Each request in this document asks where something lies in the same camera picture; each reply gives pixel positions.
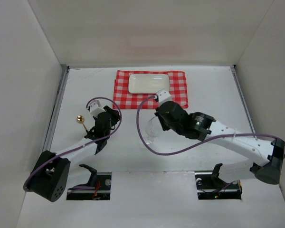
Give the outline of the red white checkered cloth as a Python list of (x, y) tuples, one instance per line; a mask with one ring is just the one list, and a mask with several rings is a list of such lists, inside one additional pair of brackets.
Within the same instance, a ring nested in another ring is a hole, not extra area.
[(188, 108), (188, 94), (185, 73), (183, 71), (117, 71), (114, 84), (114, 101), (120, 109), (137, 109), (139, 104), (149, 96), (155, 94), (131, 94), (128, 91), (129, 76), (131, 74), (167, 74), (170, 79), (172, 101), (182, 108)]

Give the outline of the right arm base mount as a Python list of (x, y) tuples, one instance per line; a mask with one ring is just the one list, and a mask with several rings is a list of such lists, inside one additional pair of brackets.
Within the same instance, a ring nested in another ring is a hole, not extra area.
[(199, 200), (241, 200), (241, 182), (237, 180), (227, 183), (219, 178), (222, 165), (222, 163), (216, 164), (212, 171), (195, 172)]

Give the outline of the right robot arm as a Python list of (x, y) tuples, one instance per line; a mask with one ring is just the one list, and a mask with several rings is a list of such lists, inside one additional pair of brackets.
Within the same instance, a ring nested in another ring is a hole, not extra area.
[(214, 183), (223, 185), (240, 179), (253, 179), (278, 185), (285, 157), (285, 142), (263, 140), (261, 136), (243, 135), (201, 112), (187, 113), (173, 101), (156, 108), (163, 130), (173, 130), (185, 138), (212, 143), (246, 157), (232, 164), (218, 163), (212, 171)]

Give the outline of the clear wine glass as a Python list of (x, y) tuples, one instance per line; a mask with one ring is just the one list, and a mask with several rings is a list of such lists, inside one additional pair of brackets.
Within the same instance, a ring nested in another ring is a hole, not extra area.
[(162, 126), (158, 117), (151, 118), (145, 127), (144, 141), (148, 146), (154, 143), (154, 140), (162, 133)]

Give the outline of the white rectangular plate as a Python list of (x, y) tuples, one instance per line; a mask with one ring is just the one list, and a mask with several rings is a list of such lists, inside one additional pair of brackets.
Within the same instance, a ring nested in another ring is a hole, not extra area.
[(131, 74), (128, 91), (131, 94), (155, 94), (161, 90), (170, 90), (167, 74)]

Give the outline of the gold spoon black handle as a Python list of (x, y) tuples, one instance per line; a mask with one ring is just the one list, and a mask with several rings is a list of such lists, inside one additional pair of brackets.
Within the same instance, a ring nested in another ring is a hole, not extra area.
[(87, 127), (86, 127), (85, 124), (84, 124), (85, 118), (84, 118), (82, 115), (78, 115), (78, 116), (76, 117), (76, 121), (77, 121), (78, 123), (82, 124), (84, 130), (86, 131), (86, 133), (88, 133), (88, 129), (87, 129)]

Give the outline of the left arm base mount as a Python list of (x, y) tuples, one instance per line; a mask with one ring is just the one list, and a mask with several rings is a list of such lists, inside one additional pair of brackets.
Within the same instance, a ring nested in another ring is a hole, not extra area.
[(66, 200), (110, 200), (112, 173), (98, 172), (86, 164), (80, 164), (79, 167), (88, 170), (90, 177), (86, 183), (69, 188), (67, 190)]

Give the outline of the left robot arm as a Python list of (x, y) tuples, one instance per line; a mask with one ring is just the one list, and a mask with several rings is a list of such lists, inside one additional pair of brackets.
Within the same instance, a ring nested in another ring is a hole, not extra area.
[(43, 151), (23, 185), (25, 192), (33, 192), (50, 202), (57, 201), (66, 189), (69, 171), (73, 166), (88, 169), (91, 178), (88, 183), (72, 187), (71, 190), (94, 189), (97, 171), (83, 164), (83, 161), (104, 149), (110, 136), (121, 125), (122, 114), (120, 108), (114, 110), (96, 103), (90, 104), (87, 109), (95, 120), (94, 127), (69, 148), (58, 152)]

